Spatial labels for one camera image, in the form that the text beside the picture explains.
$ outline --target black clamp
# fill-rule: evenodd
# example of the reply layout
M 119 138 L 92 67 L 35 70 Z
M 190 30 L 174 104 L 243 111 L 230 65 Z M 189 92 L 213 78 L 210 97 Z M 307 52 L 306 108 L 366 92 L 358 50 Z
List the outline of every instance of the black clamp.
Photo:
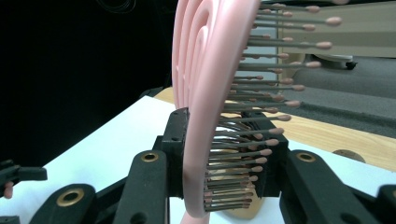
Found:
M 12 160 L 0 162 L 0 197 L 4 196 L 4 185 L 14 185 L 25 180 L 47 180 L 47 170 L 41 167 L 21 167 Z

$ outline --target white table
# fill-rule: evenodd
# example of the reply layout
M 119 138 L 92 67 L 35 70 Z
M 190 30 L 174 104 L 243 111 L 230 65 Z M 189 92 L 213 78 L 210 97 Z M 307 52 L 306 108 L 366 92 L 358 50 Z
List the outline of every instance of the white table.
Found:
M 80 183 L 92 185 L 99 191 L 124 178 L 134 155 L 152 149 L 156 137 L 163 135 L 169 114 L 174 110 L 172 104 L 145 96 L 48 163 L 45 166 L 48 180 L 19 183 L 11 200 L 0 199 L 0 216 L 19 216 L 25 224 L 57 189 Z M 290 141 L 290 149 L 319 154 L 344 183 L 373 196 L 379 186 L 396 184 L 396 174 L 385 169 L 293 141 Z M 213 213 L 210 223 L 282 223 L 278 203 L 278 198 L 266 198 L 258 215 L 251 220 L 237 219 L 223 212 Z M 171 198 L 172 224 L 180 222 L 184 211 L 183 201 Z

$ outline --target brass insert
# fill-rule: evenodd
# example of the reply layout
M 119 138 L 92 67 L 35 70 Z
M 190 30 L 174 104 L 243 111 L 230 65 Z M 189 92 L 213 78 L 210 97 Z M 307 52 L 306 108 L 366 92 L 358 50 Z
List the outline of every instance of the brass insert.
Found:
M 84 197 L 83 189 L 69 189 L 58 197 L 56 203 L 61 207 L 67 207 L 78 203 L 82 197 Z

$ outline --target hairbrush head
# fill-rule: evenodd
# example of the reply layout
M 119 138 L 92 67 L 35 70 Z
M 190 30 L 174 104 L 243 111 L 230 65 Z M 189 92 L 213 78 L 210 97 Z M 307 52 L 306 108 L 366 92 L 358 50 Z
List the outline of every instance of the hairbrush head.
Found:
M 255 47 L 331 47 L 329 42 L 295 43 L 292 38 L 272 39 L 250 35 L 252 28 L 268 26 L 258 15 L 278 14 L 272 10 L 305 10 L 318 7 L 266 5 L 260 0 L 179 0 L 175 19 L 172 79 L 177 108 L 189 108 L 183 156 L 183 194 L 188 214 L 184 218 L 208 219 L 212 211 L 248 208 L 257 180 L 254 172 L 271 154 L 275 139 L 265 135 L 282 134 L 282 129 L 254 130 L 252 120 L 242 112 L 277 112 L 277 106 L 299 106 L 284 102 L 283 96 L 262 91 L 302 91 L 292 79 L 263 80 L 261 76 L 236 77 L 236 71 L 281 73 L 282 69 L 315 68 L 319 63 L 240 63 L 246 57 L 288 58 L 287 54 L 244 54 Z M 312 21 L 326 24 L 326 21 Z M 312 32 L 314 25 L 288 25 L 290 29 Z M 224 113 L 236 115 L 226 118 Z M 266 118 L 287 121 L 290 116 Z

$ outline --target wooden surface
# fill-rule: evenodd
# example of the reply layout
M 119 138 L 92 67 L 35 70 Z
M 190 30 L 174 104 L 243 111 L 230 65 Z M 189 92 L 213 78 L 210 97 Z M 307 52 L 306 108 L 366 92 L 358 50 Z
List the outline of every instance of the wooden surface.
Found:
M 165 89 L 155 98 L 173 103 L 173 89 Z M 273 123 L 276 127 L 285 129 L 284 135 L 289 140 L 330 152 L 349 149 L 360 154 L 368 164 L 396 172 L 396 139 L 394 138 L 297 116 L 292 116 L 287 122 L 273 121 Z

